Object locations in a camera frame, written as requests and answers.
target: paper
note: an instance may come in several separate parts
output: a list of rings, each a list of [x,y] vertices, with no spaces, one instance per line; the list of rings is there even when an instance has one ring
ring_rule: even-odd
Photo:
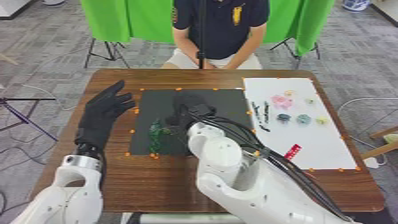
[[[286,96],[293,100],[287,109],[277,108],[271,102],[275,95]],[[335,124],[327,112],[327,108],[316,94],[312,81],[307,78],[247,78],[245,79],[245,97],[252,108],[252,102],[259,105],[259,115],[264,117],[264,101],[270,104],[268,124],[270,132],[259,128],[259,122],[252,113],[252,124],[255,135],[264,144],[280,155],[286,154],[293,145],[300,145],[302,150],[293,157],[291,162],[302,169],[355,169],[357,164],[350,150],[341,139]],[[282,123],[277,115],[287,114],[291,120]],[[307,114],[311,123],[298,124],[296,116]],[[316,118],[323,117],[327,124],[318,124]]]

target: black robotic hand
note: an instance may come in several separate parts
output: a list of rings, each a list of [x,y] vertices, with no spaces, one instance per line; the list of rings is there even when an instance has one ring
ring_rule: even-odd
[[[190,93],[177,93],[172,101],[174,114],[165,122],[170,126],[179,126],[181,131],[186,131],[197,118],[215,116],[216,110],[206,103],[204,98]]]
[[[131,93],[117,96],[122,87],[124,81],[120,80],[85,104],[74,143],[76,145],[88,144],[99,150],[104,149],[115,119],[135,106]]]

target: wall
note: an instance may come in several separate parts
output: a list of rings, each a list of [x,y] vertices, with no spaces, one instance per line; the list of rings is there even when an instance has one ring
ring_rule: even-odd
[[[0,0],[0,17],[8,17],[30,0]]]
[[[394,21],[398,21],[398,0],[373,0],[373,4]]]

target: green backdrop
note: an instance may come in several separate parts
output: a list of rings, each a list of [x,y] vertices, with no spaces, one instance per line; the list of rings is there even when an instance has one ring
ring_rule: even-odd
[[[314,47],[334,0],[270,0],[264,43],[293,37],[302,56]],[[129,38],[172,43],[172,0],[81,0],[92,37],[129,42]]]

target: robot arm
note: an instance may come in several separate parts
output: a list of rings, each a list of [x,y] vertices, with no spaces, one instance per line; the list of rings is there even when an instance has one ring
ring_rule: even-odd
[[[101,185],[106,173],[104,144],[117,117],[135,106],[131,94],[117,96],[119,81],[85,105],[72,155],[64,157],[51,186],[40,191],[12,224],[90,224],[103,210]]]
[[[12,224],[96,223],[103,210],[99,180],[99,160],[87,156],[65,156],[51,186],[37,194]],[[69,187],[76,181],[83,185]]]
[[[216,110],[199,96],[175,96],[168,124],[188,133],[188,148],[199,158],[195,184],[202,194],[247,224],[355,223],[302,170],[263,146],[248,128],[215,114]],[[238,126],[248,137],[238,135],[223,123]],[[257,150],[254,154],[241,150],[223,131]]]
[[[316,204],[273,164],[241,151],[223,131],[202,123],[188,130],[199,158],[197,188],[247,224],[348,224]]]

